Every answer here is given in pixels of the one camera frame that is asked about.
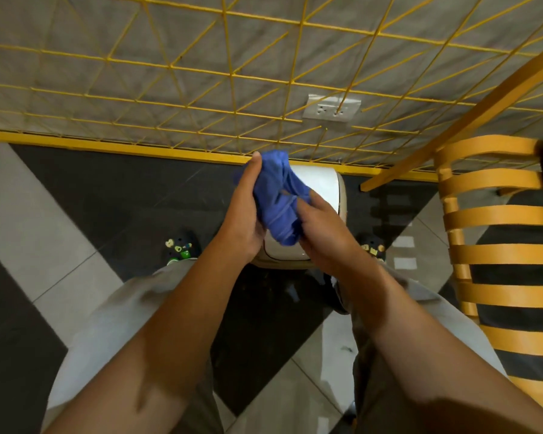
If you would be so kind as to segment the person's right hand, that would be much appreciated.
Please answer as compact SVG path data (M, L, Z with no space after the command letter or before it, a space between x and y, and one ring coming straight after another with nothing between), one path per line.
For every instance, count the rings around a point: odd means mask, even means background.
M349 231L346 223L326 202L326 210L311 222L302 222L300 245L311 261L338 279L368 274L377 267Z

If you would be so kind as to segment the person's left hand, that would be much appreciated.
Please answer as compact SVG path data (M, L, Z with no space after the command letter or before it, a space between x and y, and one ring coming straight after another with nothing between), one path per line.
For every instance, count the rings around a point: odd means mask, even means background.
M243 264L250 263L260 251L266 229L258 219L256 201L244 191L244 169L232 195L223 225L218 233Z

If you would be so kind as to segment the blue cloth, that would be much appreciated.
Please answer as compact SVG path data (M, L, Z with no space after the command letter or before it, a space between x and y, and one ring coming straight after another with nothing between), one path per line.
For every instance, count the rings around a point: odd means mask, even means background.
M280 245L294 246L303 234L297 201L310 203L311 188L291 168L287 152L270 150L261 156L262 167L253 187L258 220Z

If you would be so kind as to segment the person's right forearm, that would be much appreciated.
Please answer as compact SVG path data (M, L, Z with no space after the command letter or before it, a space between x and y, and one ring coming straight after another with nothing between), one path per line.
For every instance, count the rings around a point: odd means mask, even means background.
M418 305L377 262L345 261L343 284L430 434L543 434L543 408Z

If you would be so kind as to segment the person's left forearm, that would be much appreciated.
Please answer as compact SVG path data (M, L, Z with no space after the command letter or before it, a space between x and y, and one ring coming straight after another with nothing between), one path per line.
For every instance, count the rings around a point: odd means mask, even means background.
M210 350L252 258L247 240L218 233L198 260L123 284L72 338L44 434L224 434Z

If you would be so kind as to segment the person's black right shoe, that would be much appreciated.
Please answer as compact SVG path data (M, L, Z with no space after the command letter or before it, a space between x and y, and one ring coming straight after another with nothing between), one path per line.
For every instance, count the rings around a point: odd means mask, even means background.
M366 253L377 258L381 262L386 261L385 242L379 236L376 236L373 233L359 233L355 236L355 240Z

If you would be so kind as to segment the person's black shoe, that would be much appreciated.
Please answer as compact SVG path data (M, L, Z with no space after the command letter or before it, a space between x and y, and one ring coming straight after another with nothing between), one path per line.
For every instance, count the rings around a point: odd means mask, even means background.
M202 254L202 246L195 232L182 229L170 234L164 241L162 255L166 265L174 262L195 260Z
M377 258L381 262L386 261L385 242L379 236L376 236L373 233L359 233L355 236L355 240L366 253Z

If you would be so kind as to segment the person's black left shoe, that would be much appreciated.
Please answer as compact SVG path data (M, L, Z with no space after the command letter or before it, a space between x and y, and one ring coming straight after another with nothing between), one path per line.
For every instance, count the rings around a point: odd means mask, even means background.
M195 260L202 254L202 246L195 232L182 229L170 234L164 241L162 255L166 265L174 262Z

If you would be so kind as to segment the yellow slatted chair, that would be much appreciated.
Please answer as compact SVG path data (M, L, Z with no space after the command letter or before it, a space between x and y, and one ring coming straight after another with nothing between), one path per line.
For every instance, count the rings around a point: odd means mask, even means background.
M434 166L462 312L543 407L543 140L460 140Z

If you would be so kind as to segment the white wall socket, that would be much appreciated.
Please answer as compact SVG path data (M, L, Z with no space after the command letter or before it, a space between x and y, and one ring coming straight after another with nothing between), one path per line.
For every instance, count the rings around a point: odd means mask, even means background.
M356 98L341 98L340 96L322 96L309 94L303 118L350 123L361 108L362 100Z

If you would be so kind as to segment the yellow wooden rail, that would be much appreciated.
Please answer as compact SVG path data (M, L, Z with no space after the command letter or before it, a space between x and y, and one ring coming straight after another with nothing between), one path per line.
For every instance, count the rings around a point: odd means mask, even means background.
M543 52L505 79L450 127L429 141L427 145L413 152L393 167L385 169L361 183L360 190L371 191L397 179L437 182L437 176L433 172L421 172L418 171L418 168L432 159L444 145L469 136L542 83Z

